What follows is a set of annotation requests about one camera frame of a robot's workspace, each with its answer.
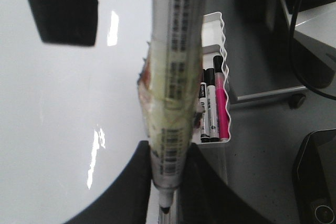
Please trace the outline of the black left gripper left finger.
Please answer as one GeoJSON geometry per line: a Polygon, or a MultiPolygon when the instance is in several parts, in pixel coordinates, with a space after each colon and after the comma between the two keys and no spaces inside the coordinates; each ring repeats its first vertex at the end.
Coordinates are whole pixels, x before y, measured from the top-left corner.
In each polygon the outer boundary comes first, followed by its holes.
{"type": "Polygon", "coordinates": [[[117,179],[66,223],[146,223],[151,179],[150,146],[140,141],[117,179]]]}

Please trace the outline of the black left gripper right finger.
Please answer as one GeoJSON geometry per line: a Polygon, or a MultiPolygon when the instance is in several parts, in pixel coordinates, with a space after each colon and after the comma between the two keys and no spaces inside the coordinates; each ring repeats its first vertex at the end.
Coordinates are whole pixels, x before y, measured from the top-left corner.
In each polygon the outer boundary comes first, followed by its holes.
{"type": "Polygon", "coordinates": [[[182,223],[271,223],[222,181],[194,143],[187,151],[180,199],[182,223]]]}

